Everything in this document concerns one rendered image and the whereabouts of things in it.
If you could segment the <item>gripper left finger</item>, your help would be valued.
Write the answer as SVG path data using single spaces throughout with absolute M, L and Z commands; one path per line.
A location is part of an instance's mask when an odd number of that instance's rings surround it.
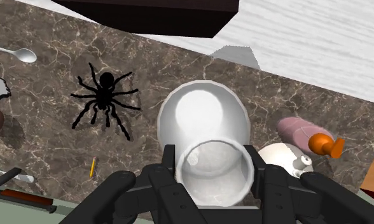
M 154 224 L 207 224 L 174 174 L 175 146 L 167 145 L 161 163 L 145 166 L 138 176 L 112 173 L 59 224 L 134 224 L 145 212 Z

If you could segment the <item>clear glass cup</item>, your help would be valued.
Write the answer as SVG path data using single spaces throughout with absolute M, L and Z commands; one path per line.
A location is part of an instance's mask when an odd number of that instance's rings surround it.
M 249 193 L 254 167 L 242 144 L 217 137 L 197 141 L 180 154 L 176 179 L 196 205 L 229 207 Z

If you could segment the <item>black toy spider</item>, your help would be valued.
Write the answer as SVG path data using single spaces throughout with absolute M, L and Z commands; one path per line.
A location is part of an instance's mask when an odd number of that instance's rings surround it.
M 126 105 L 124 103 L 121 103 L 117 99 L 115 99 L 118 95 L 130 95 L 134 94 L 139 91 L 138 88 L 129 90 L 126 92 L 115 92 L 116 85 L 124 78 L 129 77 L 133 74 L 133 72 L 129 72 L 127 74 L 123 74 L 118 78 L 114 78 L 114 75 L 110 72 L 104 72 L 100 75 L 99 80 L 97 80 L 96 73 L 94 71 L 94 66 L 89 62 L 88 65 L 90 66 L 91 71 L 91 77 L 92 81 L 95 84 L 95 87 L 91 87 L 87 84 L 85 84 L 82 80 L 82 77 L 78 76 L 78 83 L 85 89 L 93 92 L 93 94 L 88 95 L 78 95 L 78 94 L 70 94 L 71 97 L 79 98 L 79 99 L 90 99 L 85 104 L 85 107 L 83 110 L 79 113 L 75 121 L 73 121 L 73 124 L 71 126 L 72 129 L 75 129 L 85 113 L 87 113 L 90 109 L 93 109 L 93 116 L 91 118 L 90 123 L 93 125 L 96 123 L 97 119 L 97 113 L 99 110 L 104 111 L 105 117 L 106 117 L 106 127 L 111 126 L 110 118 L 111 115 L 113 118 L 116 119 L 117 124 L 119 125 L 121 131 L 124 133 L 124 136 L 126 137 L 127 141 L 131 141 L 130 134 L 126 130 L 125 126 L 122 124 L 122 121 L 120 117 L 118 116 L 116 112 L 116 104 L 121 106 L 122 108 L 127 109 L 133 109 L 140 111 L 141 108 Z

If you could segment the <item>black and red flat tool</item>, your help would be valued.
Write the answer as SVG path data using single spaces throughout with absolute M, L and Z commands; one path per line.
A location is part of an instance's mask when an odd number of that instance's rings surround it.
M 53 199 L 10 189 L 0 190 L 0 199 L 45 209 L 49 213 L 54 213 L 57 210 L 57 206 L 53 205 Z

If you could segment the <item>white spoon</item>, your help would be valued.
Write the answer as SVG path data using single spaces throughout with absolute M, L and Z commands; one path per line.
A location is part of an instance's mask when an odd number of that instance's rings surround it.
M 36 54 L 27 48 L 21 48 L 21 49 L 12 51 L 12 50 L 8 50 L 8 49 L 0 47 L 0 51 L 9 53 L 15 56 L 18 60 L 25 62 L 25 63 L 33 63 L 37 60 Z

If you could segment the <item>pink bottle with orange pump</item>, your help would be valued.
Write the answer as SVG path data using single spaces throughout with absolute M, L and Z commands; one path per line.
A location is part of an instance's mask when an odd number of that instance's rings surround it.
M 308 155 L 340 158 L 345 140 L 335 138 L 323 127 L 298 117 L 282 118 L 277 123 L 282 142 L 292 144 Z

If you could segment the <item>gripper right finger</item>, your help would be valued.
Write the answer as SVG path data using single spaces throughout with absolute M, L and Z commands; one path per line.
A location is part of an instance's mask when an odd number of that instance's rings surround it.
M 318 172 L 294 178 L 244 148 L 254 166 L 252 193 L 261 200 L 262 224 L 374 224 L 374 206 Z

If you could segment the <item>black bar tool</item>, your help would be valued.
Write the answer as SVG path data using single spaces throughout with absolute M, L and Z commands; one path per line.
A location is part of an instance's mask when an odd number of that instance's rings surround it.
M 17 176 L 21 172 L 22 172 L 22 170 L 20 168 L 14 167 L 11 170 L 9 170 L 8 172 L 0 175 L 0 186 L 5 184 L 7 181 L 11 180 L 12 178 L 14 178 L 15 176 Z

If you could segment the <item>white bowl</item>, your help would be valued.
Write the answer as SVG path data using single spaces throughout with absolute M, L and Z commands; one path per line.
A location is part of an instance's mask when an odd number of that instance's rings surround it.
M 195 80 L 174 89 L 162 102 L 157 138 L 176 146 L 176 157 L 199 141 L 225 137 L 249 144 L 251 124 L 237 94 L 211 80 Z

